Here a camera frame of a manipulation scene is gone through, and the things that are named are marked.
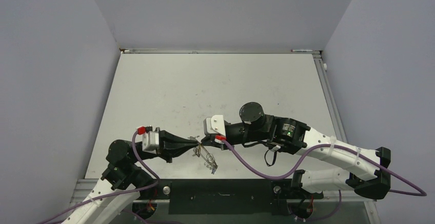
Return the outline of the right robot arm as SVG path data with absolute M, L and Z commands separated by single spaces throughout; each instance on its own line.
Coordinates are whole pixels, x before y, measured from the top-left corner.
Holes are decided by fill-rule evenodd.
M 292 176 L 290 191 L 296 197 L 344 190 L 379 200 L 391 189 L 388 148 L 373 150 L 349 145 L 298 120 L 265 114 L 256 102 L 244 104 L 239 117 L 241 122 L 237 124 L 226 122 L 222 115 L 205 118 L 202 143 L 225 150 L 229 145 L 247 147 L 258 142 L 273 153 L 309 156 L 334 166 L 329 170 L 308 171 L 298 169 L 301 163 L 297 162 L 283 176 Z

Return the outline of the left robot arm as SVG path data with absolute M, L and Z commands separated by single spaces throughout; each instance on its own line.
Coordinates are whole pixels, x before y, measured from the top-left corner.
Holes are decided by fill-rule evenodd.
M 63 223 L 109 223 L 127 205 L 147 198 L 159 186 L 160 177 L 145 161 L 161 158 L 171 163 L 174 158 L 199 145 L 152 127 L 139 127 L 132 139 L 115 140 L 106 156 L 108 166 L 87 197 L 67 210 Z

